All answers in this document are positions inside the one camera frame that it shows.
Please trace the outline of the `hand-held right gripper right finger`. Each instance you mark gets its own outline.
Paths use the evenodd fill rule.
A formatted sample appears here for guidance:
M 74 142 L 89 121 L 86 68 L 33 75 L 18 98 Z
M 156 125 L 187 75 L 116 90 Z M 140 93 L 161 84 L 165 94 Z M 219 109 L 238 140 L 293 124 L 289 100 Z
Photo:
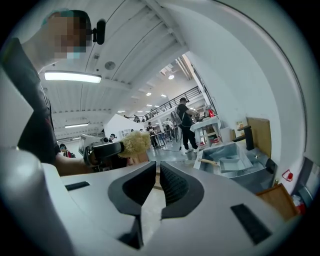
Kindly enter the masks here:
M 166 206 L 149 256 L 271 256 L 299 222 L 233 180 L 183 164 L 163 161 L 159 181 Z

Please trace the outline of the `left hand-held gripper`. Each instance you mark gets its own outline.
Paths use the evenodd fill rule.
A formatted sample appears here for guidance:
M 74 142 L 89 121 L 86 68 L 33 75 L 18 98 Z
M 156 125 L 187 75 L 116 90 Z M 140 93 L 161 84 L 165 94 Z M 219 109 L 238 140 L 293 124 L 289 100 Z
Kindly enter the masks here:
M 103 160 L 110 156 L 119 154 L 125 149 L 121 141 L 109 143 L 106 137 L 81 134 L 78 152 L 83 156 L 86 166 L 91 167 L 95 173 L 103 170 Z M 98 165 L 91 163 L 91 154 L 94 154 Z

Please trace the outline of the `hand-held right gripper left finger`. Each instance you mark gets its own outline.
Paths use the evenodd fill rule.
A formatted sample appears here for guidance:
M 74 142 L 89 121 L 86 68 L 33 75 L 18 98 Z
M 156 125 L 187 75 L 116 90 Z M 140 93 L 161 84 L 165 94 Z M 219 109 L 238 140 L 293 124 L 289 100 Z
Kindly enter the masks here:
M 69 195 L 93 225 L 140 249 L 142 206 L 156 182 L 156 162 L 62 177 Z

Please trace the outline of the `yellow fibrous loofah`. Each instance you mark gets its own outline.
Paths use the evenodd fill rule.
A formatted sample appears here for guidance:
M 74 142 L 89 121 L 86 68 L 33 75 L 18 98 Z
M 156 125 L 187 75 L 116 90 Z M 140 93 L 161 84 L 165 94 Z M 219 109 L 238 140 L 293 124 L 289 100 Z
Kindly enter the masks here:
M 147 131 L 132 131 L 119 141 L 123 149 L 118 153 L 122 158 L 134 158 L 145 153 L 151 146 L 151 136 Z

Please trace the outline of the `person's left forearm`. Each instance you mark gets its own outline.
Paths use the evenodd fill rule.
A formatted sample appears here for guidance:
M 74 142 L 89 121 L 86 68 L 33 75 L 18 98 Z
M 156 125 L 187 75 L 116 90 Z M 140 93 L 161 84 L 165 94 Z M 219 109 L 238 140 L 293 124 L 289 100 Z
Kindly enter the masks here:
M 68 158 L 57 154 L 54 161 L 54 166 L 60 176 L 91 174 L 94 172 L 93 167 L 98 164 L 99 161 L 96 160 L 94 152 L 92 152 L 86 160 L 83 158 Z

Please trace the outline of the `stainless steel sink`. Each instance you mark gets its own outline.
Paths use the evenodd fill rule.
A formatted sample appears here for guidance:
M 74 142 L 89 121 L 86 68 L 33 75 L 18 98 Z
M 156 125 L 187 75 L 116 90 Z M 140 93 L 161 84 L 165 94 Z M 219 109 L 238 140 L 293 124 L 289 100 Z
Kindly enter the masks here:
M 225 157 L 240 158 L 246 169 L 220 173 L 219 170 L 213 169 L 208 164 L 198 162 L 199 159 L 217 161 Z M 276 172 L 275 162 L 258 148 L 248 151 L 245 144 L 235 142 L 207 147 L 201 150 L 197 153 L 193 167 L 200 171 L 231 179 L 254 194 L 271 188 Z

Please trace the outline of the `standing floor fan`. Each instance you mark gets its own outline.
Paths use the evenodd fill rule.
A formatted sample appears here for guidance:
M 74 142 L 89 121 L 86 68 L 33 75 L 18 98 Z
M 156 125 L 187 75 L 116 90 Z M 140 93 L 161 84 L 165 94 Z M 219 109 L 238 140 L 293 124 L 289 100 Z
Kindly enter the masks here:
M 182 120 L 180 119 L 179 115 L 177 112 L 174 110 L 170 113 L 171 115 L 171 121 L 172 121 L 172 126 L 174 130 L 174 135 L 175 135 L 175 141 L 177 143 L 181 144 L 181 139 L 183 137 L 182 135 L 182 130 L 180 125 L 182 124 Z

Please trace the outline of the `white table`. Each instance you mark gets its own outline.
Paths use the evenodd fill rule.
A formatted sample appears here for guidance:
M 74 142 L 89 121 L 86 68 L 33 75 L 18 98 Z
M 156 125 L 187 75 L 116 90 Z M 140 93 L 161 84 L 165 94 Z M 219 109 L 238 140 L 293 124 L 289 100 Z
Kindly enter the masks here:
M 221 139 L 221 121 L 217 116 L 206 117 L 203 121 L 196 122 L 190 127 L 190 131 L 194 132 L 195 142 L 197 146 L 204 144 L 206 147 L 212 145 L 213 138 Z

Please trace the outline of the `black balcony railing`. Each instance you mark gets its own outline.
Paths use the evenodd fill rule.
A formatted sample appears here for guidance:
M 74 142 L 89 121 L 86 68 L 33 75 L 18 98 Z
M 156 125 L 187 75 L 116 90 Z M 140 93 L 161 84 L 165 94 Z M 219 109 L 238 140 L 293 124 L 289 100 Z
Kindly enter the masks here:
M 140 112 L 137 112 L 137 114 L 134 114 L 133 116 L 126 116 L 125 114 L 119 114 L 129 120 L 134 121 L 135 120 L 135 116 L 137 116 L 140 121 L 142 122 L 143 120 L 149 120 L 151 118 L 154 118 L 155 116 L 162 114 L 168 110 L 171 110 L 173 108 L 175 108 L 178 103 L 180 102 L 181 98 L 185 98 L 187 100 L 187 102 L 189 103 L 191 100 L 195 100 L 198 96 L 201 96 L 201 90 L 199 89 L 198 86 L 182 93 L 181 95 L 178 95 L 177 97 L 165 102 L 162 105 L 159 106 L 153 106 L 152 109 L 150 111 L 145 111 L 145 110 L 141 110 Z

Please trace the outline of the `person's black shirt torso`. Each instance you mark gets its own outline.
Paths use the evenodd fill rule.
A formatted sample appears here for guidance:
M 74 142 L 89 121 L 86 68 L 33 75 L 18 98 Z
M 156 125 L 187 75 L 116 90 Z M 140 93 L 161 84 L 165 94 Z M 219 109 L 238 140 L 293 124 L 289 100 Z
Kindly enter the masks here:
M 0 61 L 9 79 L 33 109 L 18 147 L 34 154 L 40 162 L 53 165 L 60 149 L 53 128 L 50 100 L 18 38 L 5 43 Z

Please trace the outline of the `wooden backsplash board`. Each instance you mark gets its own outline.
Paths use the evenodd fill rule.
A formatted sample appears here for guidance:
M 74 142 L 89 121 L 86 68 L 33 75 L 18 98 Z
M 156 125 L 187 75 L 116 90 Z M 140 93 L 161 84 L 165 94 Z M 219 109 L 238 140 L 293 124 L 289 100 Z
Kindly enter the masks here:
M 246 117 L 247 124 L 251 126 L 253 144 L 262 153 L 271 158 L 272 140 L 270 121 L 264 118 Z

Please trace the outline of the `teal hair cap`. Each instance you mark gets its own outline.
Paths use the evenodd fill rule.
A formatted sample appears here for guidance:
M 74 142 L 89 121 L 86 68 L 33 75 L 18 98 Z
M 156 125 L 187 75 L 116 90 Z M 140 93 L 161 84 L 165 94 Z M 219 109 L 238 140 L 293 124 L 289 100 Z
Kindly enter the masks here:
M 41 23 L 41 26 L 44 26 L 48 20 L 52 17 L 55 17 L 55 16 L 61 16 L 61 15 L 64 15 L 66 14 L 67 12 L 69 12 L 70 10 L 68 8 L 60 8 L 60 9 L 55 9 L 55 10 L 52 10 L 50 13 L 48 13 L 45 18 L 43 19 L 42 23 Z

